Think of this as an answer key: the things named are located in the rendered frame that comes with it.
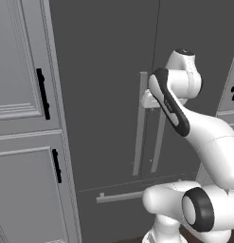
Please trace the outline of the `dark grey fridge drawer front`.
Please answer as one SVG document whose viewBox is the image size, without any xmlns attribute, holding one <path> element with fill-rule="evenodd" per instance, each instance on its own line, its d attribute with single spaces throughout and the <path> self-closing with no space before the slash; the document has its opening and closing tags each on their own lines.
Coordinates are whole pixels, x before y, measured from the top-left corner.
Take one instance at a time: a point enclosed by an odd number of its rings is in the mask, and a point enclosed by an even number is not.
<svg viewBox="0 0 234 243">
<path fill-rule="evenodd" d="M 145 210 L 141 197 L 119 200 L 119 196 L 142 192 L 155 184 L 194 179 L 191 173 L 79 191 L 81 243 L 116 243 L 144 235 L 152 227 L 154 215 Z"/>
</svg>

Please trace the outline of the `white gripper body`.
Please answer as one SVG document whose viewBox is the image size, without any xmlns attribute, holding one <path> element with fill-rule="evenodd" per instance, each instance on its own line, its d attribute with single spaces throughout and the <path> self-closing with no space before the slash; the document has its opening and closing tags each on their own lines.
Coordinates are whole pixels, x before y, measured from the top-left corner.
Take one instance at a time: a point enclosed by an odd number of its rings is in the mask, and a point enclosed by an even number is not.
<svg viewBox="0 0 234 243">
<path fill-rule="evenodd" d="M 141 99 L 142 106 L 147 108 L 159 108 L 159 102 L 157 99 L 152 95 L 151 91 L 149 89 L 146 89 L 142 99 Z"/>
</svg>

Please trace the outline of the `dark grey fridge door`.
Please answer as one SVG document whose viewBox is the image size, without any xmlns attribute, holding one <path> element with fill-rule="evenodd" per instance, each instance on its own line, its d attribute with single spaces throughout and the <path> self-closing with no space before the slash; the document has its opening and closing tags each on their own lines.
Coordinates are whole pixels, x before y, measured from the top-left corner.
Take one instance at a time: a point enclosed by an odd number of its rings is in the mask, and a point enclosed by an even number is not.
<svg viewBox="0 0 234 243">
<path fill-rule="evenodd" d="M 79 191 L 133 180 L 139 74 L 150 71 L 158 0 L 49 0 Z"/>
<path fill-rule="evenodd" d="M 196 54 L 196 66 L 204 81 L 197 98 L 187 108 L 214 116 L 234 56 L 234 0 L 161 0 L 158 14 L 153 68 L 163 67 L 173 50 L 186 48 Z M 160 110 L 146 112 L 146 135 L 142 160 L 144 179 L 196 177 L 200 160 L 188 142 L 165 122 L 161 152 L 151 173 Z"/>
</svg>

